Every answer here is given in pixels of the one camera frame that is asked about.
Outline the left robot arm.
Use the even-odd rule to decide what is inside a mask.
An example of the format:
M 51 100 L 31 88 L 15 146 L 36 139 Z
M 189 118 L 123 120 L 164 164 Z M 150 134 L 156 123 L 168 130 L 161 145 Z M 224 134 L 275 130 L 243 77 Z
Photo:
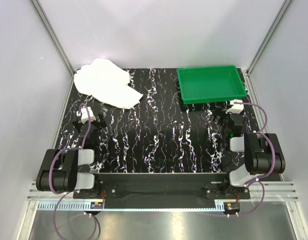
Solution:
M 102 114 L 97 118 L 91 117 L 90 131 L 87 137 L 80 139 L 84 142 L 82 149 L 74 147 L 64 151 L 48 149 L 36 177 L 36 189 L 41 192 L 72 192 L 74 190 L 92 189 L 95 177 L 92 174 L 79 174 L 79 166 L 89 165 L 95 161 L 98 145 L 98 132 L 107 126 Z

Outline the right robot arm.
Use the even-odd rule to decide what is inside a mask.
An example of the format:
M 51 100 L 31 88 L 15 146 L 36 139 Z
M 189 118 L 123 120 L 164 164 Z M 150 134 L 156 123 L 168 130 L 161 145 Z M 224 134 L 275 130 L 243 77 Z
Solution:
M 246 132 L 244 104 L 235 100 L 230 108 L 216 107 L 213 117 L 219 117 L 223 146 L 230 152 L 244 153 L 244 164 L 228 173 L 222 190 L 246 188 L 271 174 L 281 174 L 285 158 L 275 133 Z

